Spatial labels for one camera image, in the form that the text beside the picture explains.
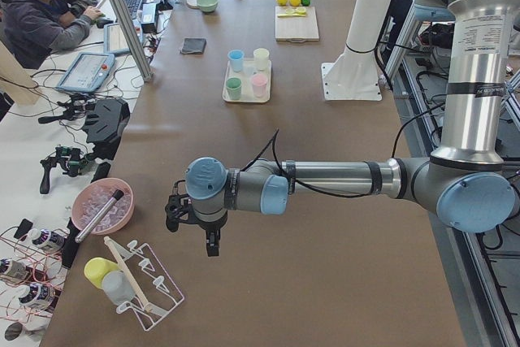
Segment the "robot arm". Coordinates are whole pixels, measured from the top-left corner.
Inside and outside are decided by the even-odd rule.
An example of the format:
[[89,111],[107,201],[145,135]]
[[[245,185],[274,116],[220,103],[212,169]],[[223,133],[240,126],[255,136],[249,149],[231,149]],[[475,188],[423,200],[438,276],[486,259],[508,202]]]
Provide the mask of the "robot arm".
[[512,213],[515,192],[496,152],[505,62],[519,0],[415,0],[419,20],[452,20],[454,37],[440,144],[427,158],[384,163],[260,160],[244,169],[215,158],[193,161],[185,174],[183,208],[206,231],[206,250],[219,252],[230,210],[284,213],[298,189],[338,197],[385,194],[415,202],[447,226],[481,233]]

